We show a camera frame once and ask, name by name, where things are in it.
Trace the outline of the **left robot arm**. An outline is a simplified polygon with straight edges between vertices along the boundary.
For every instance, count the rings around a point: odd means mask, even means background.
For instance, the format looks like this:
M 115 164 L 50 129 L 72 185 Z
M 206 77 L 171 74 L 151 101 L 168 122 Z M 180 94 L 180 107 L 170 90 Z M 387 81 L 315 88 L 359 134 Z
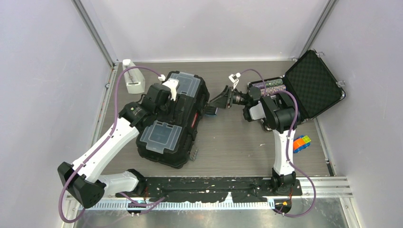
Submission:
M 120 150 L 135 139 L 167 110 L 177 98 L 179 82 L 176 79 L 153 84 L 140 102 L 126 104 L 115 113 L 114 123 L 87 152 L 72 164 L 63 162 L 58 167 L 63 191 L 68 191 L 83 208 L 96 205 L 104 196 L 117 193 L 135 197 L 145 194 L 146 178 L 135 169 L 122 173 L 102 175 L 103 170 Z

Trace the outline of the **poker chip row top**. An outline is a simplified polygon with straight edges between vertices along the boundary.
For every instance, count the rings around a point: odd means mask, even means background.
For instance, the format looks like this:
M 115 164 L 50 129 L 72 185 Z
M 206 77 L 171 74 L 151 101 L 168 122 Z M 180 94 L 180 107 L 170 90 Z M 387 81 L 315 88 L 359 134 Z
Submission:
M 280 86 L 283 84 L 283 80 L 281 78 L 272 79 L 272 80 L 265 80 L 264 82 L 253 83 L 251 86 L 257 87 L 259 89 L 265 89 L 269 87 Z

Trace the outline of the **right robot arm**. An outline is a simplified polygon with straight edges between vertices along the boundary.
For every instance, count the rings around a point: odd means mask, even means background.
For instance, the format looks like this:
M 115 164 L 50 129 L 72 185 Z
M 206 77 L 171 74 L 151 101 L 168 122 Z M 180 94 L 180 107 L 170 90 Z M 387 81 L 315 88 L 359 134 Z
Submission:
M 264 119 L 274 134 L 275 162 L 270 179 L 271 191 L 283 195 L 296 183 L 296 167 L 293 164 L 293 137 L 301 119 L 296 98 L 286 90 L 262 95 L 257 87 L 242 93 L 231 86 L 211 99 L 208 114 L 216 114 L 218 108 L 242 105 L 244 119 L 248 122 Z

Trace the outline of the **black aluminium poker chip case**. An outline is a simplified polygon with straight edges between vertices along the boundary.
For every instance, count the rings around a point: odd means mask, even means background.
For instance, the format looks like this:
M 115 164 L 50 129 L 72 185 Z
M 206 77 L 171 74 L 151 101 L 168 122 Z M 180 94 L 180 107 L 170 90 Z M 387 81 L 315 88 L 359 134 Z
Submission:
M 266 80 L 278 78 L 295 97 L 302 122 L 316 118 L 346 97 L 339 81 L 314 49 L 305 52 L 282 77 Z

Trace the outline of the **poker chip row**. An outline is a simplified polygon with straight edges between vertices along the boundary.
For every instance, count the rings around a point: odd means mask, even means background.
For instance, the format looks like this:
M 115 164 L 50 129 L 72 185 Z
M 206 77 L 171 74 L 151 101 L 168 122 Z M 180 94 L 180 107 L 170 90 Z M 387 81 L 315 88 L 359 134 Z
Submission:
M 267 87 L 267 88 L 261 89 L 260 92 L 261 92 L 261 96 L 265 96 L 265 95 L 274 94 L 275 92 L 280 91 L 280 90 L 286 90 L 286 86 L 278 85 L 278 86 Z
M 281 78 L 272 79 L 272 80 L 265 80 L 264 82 L 253 83 L 251 86 L 257 87 L 259 89 L 265 89 L 269 87 L 280 86 L 283 84 L 283 80 Z

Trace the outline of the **blue orange small object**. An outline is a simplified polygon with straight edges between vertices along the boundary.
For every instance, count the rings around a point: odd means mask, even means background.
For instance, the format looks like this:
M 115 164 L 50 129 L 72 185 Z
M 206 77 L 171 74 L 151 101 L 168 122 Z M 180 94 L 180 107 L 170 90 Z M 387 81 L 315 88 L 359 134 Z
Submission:
M 301 135 L 293 141 L 293 153 L 298 153 L 310 145 L 311 139 L 307 135 Z

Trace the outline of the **black plastic toolbox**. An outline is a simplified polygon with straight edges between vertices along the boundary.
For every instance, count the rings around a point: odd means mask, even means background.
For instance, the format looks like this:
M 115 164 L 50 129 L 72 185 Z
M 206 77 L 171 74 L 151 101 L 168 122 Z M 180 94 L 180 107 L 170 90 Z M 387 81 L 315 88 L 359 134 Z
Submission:
M 168 78 L 179 82 L 177 97 L 154 106 L 156 119 L 140 133 L 136 145 L 142 158 L 180 169 L 195 157 L 192 147 L 210 93 L 198 75 L 171 71 Z

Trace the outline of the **white metronome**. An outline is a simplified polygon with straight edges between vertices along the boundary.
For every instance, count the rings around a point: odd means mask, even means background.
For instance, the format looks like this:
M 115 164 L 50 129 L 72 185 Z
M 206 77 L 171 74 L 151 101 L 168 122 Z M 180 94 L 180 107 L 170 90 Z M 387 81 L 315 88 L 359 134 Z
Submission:
M 139 69 L 130 69 L 124 73 L 125 84 L 129 94 L 145 92 L 145 78 Z

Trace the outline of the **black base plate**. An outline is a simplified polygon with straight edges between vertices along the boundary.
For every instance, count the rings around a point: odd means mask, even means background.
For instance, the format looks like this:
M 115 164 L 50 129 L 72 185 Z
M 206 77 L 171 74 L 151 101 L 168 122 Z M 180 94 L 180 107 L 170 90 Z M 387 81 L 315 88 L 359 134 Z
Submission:
M 165 197 L 165 202 L 223 202 L 232 197 L 234 203 L 265 202 L 266 197 L 301 196 L 299 180 L 292 189 L 274 191 L 265 177 L 148 177 L 141 196 L 152 202 Z

